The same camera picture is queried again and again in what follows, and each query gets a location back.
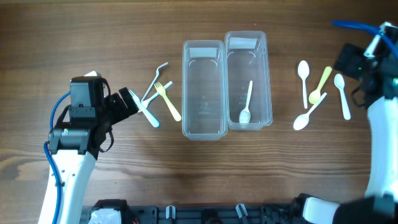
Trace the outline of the thin white plastic spoon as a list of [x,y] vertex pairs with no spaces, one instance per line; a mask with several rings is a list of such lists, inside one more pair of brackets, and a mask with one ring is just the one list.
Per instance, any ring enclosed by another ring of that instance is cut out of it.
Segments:
[[250,122],[251,113],[249,110],[249,103],[251,100],[251,94],[252,94],[252,80],[249,82],[249,86],[248,86],[246,105],[245,105],[244,109],[240,112],[240,115],[239,115],[239,123],[240,124],[248,124]]

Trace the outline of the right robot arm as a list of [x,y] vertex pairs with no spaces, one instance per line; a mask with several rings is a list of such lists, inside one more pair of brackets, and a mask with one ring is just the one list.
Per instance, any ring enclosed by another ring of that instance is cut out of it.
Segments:
[[291,212],[309,223],[397,223],[397,58],[384,44],[371,58],[345,44],[333,68],[359,81],[371,128],[371,173],[365,196],[346,203],[300,195]]

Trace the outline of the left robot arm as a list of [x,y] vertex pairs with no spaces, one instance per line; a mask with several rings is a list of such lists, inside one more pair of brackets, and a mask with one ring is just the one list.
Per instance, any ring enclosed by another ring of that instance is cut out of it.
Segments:
[[106,139],[114,143],[113,125],[138,112],[127,88],[111,93],[103,77],[72,78],[58,118],[50,116],[50,131],[44,142],[49,179],[39,223],[79,223],[88,181]]

